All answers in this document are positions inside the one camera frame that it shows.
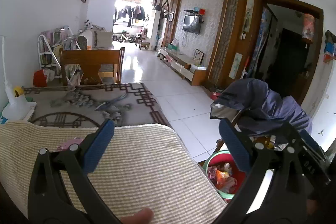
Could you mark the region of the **right hand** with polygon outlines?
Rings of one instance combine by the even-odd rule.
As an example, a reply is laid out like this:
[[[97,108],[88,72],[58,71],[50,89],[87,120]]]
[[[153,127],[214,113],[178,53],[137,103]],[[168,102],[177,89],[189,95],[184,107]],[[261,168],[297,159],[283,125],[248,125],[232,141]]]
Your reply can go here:
[[[149,224],[153,217],[153,211],[148,207],[144,207],[132,216],[123,217],[120,221],[123,224]]]

